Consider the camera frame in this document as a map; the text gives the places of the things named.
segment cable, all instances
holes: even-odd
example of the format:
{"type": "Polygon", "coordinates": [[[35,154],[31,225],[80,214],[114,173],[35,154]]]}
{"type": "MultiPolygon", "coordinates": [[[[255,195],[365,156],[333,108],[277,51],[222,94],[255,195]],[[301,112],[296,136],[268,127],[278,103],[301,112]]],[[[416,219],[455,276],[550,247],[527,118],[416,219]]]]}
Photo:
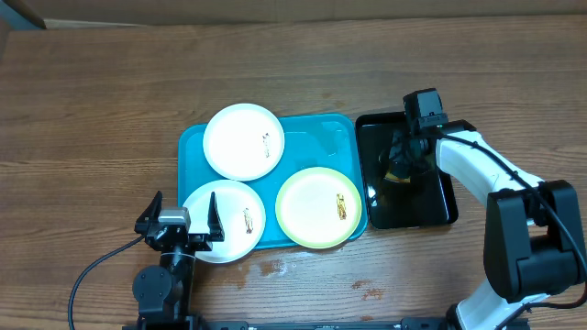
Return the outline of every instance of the cable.
{"type": "Polygon", "coordinates": [[[77,278],[77,281],[75,282],[75,284],[73,284],[73,289],[72,289],[72,294],[70,294],[70,302],[67,305],[67,322],[70,325],[70,330],[75,330],[75,326],[73,326],[73,299],[75,299],[75,293],[77,292],[77,288],[80,286],[80,283],[82,282],[83,278],[85,277],[85,275],[87,275],[90,270],[93,270],[94,267],[96,267],[98,264],[100,264],[102,261],[126,250],[127,248],[130,248],[132,246],[134,246],[135,244],[137,244],[138,242],[140,242],[141,240],[143,240],[143,238],[145,238],[145,235],[141,235],[138,238],[136,238],[135,240],[127,243],[126,245],[124,245],[123,247],[119,247],[116,250],[107,253],[105,255],[103,255],[102,257],[100,257],[98,260],[92,262],[92,264],[90,264],[90,266],[88,266],[86,269],[84,269],[82,271],[82,274],[80,274],[80,277],[77,278]]]}
{"type": "MultiPolygon", "coordinates": [[[[453,136],[449,136],[449,135],[442,134],[442,133],[439,133],[439,134],[424,134],[424,135],[419,135],[419,136],[412,137],[412,138],[433,138],[433,139],[442,139],[442,138],[444,138],[444,139],[456,141],[456,142],[462,143],[464,145],[470,146],[472,148],[475,148],[475,149],[483,152],[485,155],[487,155],[497,165],[499,165],[499,167],[501,167],[507,174],[509,174],[512,177],[512,179],[514,179],[516,182],[518,182],[519,184],[521,184],[522,186],[524,186],[530,193],[532,193],[532,195],[534,195],[534,197],[542,204],[542,206],[544,206],[544,208],[547,211],[548,215],[552,218],[552,220],[554,220],[554,222],[557,224],[557,227],[560,229],[560,231],[562,231],[562,233],[564,234],[564,236],[569,240],[575,256],[579,259],[579,262],[581,263],[581,266],[582,266],[583,270],[585,271],[585,273],[587,273],[587,262],[585,262],[585,258],[583,257],[583,254],[579,250],[579,247],[577,247],[577,243],[575,242],[575,240],[570,235],[570,232],[567,229],[567,227],[564,224],[562,224],[562,222],[560,221],[560,218],[557,215],[557,213],[552,209],[552,207],[550,206],[550,204],[548,204],[548,202],[544,199],[544,197],[542,197],[540,195],[540,193],[538,192],[537,189],[535,189],[534,187],[532,187],[528,182],[524,181],[517,174],[516,171],[510,169],[494,153],[492,153],[487,148],[484,148],[484,147],[480,146],[479,144],[477,144],[475,142],[470,142],[469,140],[464,139],[464,138],[453,137],[453,136]]],[[[512,320],[516,319],[516,317],[518,317],[520,314],[522,314],[525,311],[530,310],[531,308],[546,307],[546,308],[554,308],[554,309],[573,309],[573,308],[577,308],[577,307],[582,306],[586,302],[587,302],[587,281],[585,282],[585,291],[583,292],[583,295],[576,302],[570,302],[570,303],[529,302],[529,303],[523,304],[520,308],[518,308],[515,312],[513,312],[510,316],[508,316],[503,322],[501,322],[499,325],[497,325],[496,329],[497,330],[503,329],[504,326],[506,326],[507,324],[509,324],[512,320]]]]}

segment small food item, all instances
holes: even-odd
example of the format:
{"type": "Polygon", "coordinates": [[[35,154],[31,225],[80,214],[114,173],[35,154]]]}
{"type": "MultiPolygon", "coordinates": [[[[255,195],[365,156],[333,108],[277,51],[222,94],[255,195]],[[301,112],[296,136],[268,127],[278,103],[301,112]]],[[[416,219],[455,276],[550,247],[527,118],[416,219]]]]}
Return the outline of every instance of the small food item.
{"type": "Polygon", "coordinates": [[[342,193],[337,193],[337,207],[338,207],[338,218],[340,218],[340,220],[347,220],[347,208],[345,206],[345,196],[342,193]]]}
{"type": "Polygon", "coordinates": [[[249,208],[246,208],[243,213],[245,214],[245,225],[247,226],[247,234],[253,232],[253,219],[250,217],[249,208]]]}
{"type": "Polygon", "coordinates": [[[263,136],[263,144],[265,145],[265,158],[268,158],[270,156],[269,133],[265,133],[263,136]]]}
{"type": "Polygon", "coordinates": [[[391,181],[391,182],[410,183],[410,178],[401,179],[401,178],[398,178],[395,175],[391,174],[389,171],[387,173],[385,173],[384,179],[387,181],[391,181]]]}

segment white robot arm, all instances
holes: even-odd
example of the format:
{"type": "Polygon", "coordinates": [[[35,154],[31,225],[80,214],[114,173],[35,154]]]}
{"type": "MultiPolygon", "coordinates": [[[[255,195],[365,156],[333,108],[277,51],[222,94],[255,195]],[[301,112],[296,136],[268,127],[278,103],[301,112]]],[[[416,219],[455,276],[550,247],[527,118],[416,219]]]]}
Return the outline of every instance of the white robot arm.
{"type": "MultiPolygon", "coordinates": [[[[463,138],[470,142],[490,150],[508,167],[518,172],[518,175],[533,187],[537,187],[540,178],[518,169],[510,161],[495,152],[485,141],[481,134],[473,131],[460,131],[449,134],[450,136],[463,138]]],[[[499,167],[485,153],[476,148],[466,146],[462,143],[440,139],[436,144],[437,166],[442,171],[450,174],[477,200],[487,206],[487,195],[499,192],[502,189],[523,190],[525,187],[512,178],[499,167]]],[[[537,303],[548,298],[545,293],[530,295],[520,302],[508,303],[493,290],[487,279],[469,298],[460,302],[457,306],[457,317],[462,330],[485,330],[494,329],[508,316],[514,313],[525,303],[537,303]]]]}

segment food scrap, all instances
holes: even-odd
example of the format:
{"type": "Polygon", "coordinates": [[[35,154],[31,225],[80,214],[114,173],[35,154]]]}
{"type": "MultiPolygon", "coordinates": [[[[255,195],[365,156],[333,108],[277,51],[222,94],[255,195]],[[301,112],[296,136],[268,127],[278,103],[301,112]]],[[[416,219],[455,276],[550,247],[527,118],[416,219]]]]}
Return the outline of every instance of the food scrap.
{"type": "Polygon", "coordinates": [[[245,225],[247,226],[247,234],[253,232],[253,219],[250,217],[249,208],[246,208],[243,213],[245,214],[245,225]]]}
{"type": "Polygon", "coordinates": [[[337,193],[337,207],[338,207],[338,218],[340,218],[340,220],[347,220],[347,208],[345,206],[345,196],[342,193],[337,193]]]}
{"type": "Polygon", "coordinates": [[[269,133],[265,133],[263,136],[263,144],[265,145],[265,158],[270,156],[269,154],[269,133]]]}

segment wall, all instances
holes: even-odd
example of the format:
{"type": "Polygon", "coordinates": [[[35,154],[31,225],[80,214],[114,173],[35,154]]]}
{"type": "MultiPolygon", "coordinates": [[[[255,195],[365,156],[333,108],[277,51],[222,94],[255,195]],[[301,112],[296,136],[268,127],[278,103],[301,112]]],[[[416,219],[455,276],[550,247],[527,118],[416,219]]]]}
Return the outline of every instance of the wall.
{"type": "Polygon", "coordinates": [[[145,25],[587,14],[587,0],[10,0],[43,19],[145,25]]]}

